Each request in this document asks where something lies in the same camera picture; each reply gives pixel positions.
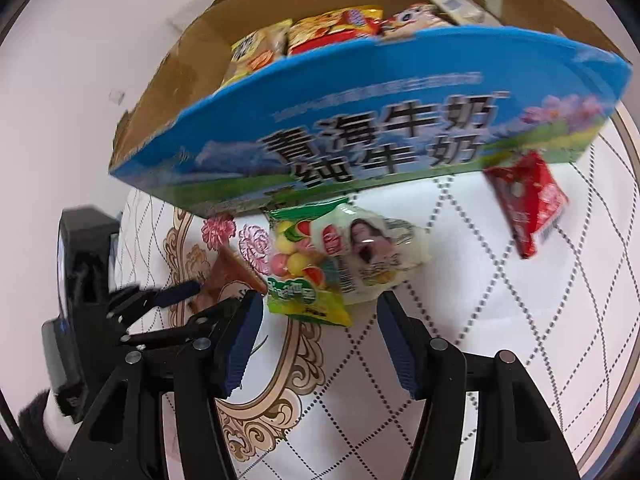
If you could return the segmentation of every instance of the snack bag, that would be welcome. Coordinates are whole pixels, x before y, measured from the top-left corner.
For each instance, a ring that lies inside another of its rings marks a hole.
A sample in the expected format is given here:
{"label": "snack bag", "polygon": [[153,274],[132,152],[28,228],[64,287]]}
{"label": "snack bag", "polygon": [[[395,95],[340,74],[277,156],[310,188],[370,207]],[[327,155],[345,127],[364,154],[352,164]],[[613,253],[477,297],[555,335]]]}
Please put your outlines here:
{"label": "snack bag", "polygon": [[492,14],[476,5],[473,0],[429,0],[448,18],[458,25],[486,25],[500,27],[502,24]]}
{"label": "snack bag", "polygon": [[289,54],[300,54],[330,43],[375,36],[380,31],[382,9],[346,7],[311,16],[289,30]]}
{"label": "snack bag", "polygon": [[403,12],[382,23],[382,34],[385,38],[404,38],[416,30],[432,27],[452,27],[449,22],[433,13],[434,6],[429,4],[413,4]]}
{"label": "snack bag", "polygon": [[261,28],[231,46],[231,62],[220,88],[247,77],[284,56],[287,31],[293,20]]}
{"label": "snack bag", "polygon": [[428,259],[423,229],[347,202],[271,213],[270,312],[350,326],[345,305],[374,300]]}
{"label": "snack bag", "polygon": [[429,259],[424,229],[348,203],[311,222],[311,241],[343,262],[338,268],[345,304],[375,300]]}
{"label": "snack bag", "polygon": [[527,153],[512,168],[482,172],[494,187],[520,256],[532,257],[551,234],[569,199],[536,152]]}
{"label": "snack bag", "polygon": [[271,212],[271,276],[267,280],[270,312],[351,326],[340,288],[340,261],[316,250],[310,238],[311,221],[347,200],[340,198]]}

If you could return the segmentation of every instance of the pink flower illustration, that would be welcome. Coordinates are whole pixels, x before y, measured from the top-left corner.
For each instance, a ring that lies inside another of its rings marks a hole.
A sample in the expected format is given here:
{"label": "pink flower illustration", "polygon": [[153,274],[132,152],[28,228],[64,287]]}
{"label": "pink flower illustration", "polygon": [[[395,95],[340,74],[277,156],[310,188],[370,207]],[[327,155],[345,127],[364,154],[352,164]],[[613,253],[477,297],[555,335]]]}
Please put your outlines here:
{"label": "pink flower illustration", "polygon": [[229,238],[236,236],[236,222],[229,213],[220,213],[204,221],[202,240],[209,249],[217,250],[227,245]]}
{"label": "pink flower illustration", "polygon": [[240,254],[256,272],[269,273],[269,235],[257,225],[245,225],[238,234]]}
{"label": "pink flower illustration", "polygon": [[570,131],[577,131],[588,127],[593,119],[602,113],[602,106],[594,96],[581,99],[577,95],[571,94],[560,99],[549,95],[542,100],[541,107],[525,108],[520,119],[527,124],[565,120]]}

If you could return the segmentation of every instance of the metal screw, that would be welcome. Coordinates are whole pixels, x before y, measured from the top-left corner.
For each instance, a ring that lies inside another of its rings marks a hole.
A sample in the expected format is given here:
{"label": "metal screw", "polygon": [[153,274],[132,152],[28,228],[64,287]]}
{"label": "metal screw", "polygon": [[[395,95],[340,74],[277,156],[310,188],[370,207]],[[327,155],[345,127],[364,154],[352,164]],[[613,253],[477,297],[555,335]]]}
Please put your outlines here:
{"label": "metal screw", "polygon": [[129,352],[127,356],[124,358],[124,360],[130,365],[136,364],[138,361],[140,361],[140,359],[142,359],[142,354],[137,350],[134,350],[133,352]]}
{"label": "metal screw", "polygon": [[211,341],[208,337],[199,337],[193,342],[193,347],[196,350],[206,350],[211,346]]}
{"label": "metal screw", "polygon": [[446,350],[449,343],[441,337],[436,337],[431,340],[430,345],[434,350]]}
{"label": "metal screw", "polygon": [[516,361],[515,354],[508,350],[500,350],[498,357],[500,358],[500,361],[502,361],[503,363],[507,363],[508,365]]}

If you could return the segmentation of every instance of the brown snack packet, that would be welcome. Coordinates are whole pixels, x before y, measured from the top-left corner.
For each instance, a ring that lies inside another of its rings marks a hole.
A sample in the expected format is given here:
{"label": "brown snack packet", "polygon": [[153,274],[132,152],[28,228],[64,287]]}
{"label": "brown snack packet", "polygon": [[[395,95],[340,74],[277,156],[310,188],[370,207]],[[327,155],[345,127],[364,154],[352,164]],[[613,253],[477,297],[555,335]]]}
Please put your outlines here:
{"label": "brown snack packet", "polygon": [[227,298],[242,298],[250,289],[263,296],[267,294],[267,286],[260,276],[236,257],[229,246],[223,245],[200,293],[191,301],[191,311],[197,314]]}

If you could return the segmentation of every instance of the cable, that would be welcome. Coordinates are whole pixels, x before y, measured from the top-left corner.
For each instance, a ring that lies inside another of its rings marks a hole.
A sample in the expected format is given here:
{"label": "cable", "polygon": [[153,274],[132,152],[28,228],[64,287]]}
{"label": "cable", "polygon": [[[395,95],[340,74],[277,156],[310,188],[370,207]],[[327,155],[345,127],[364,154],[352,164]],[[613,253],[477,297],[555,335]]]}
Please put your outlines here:
{"label": "cable", "polygon": [[20,450],[20,454],[24,458],[25,462],[29,465],[31,471],[33,472],[33,476],[36,480],[43,480],[43,477],[40,473],[40,470],[35,465],[35,462],[31,458],[29,451],[27,450],[27,443],[24,440],[24,436],[20,431],[20,427],[15,421],[14,414],[9,409],[9,405],[6,403],[6,399],[4,398],[4,394],[0,389],[0,415],[2,415],[2,419],[4,423],[9,428],[12,437],[14,438],[15,445]]}

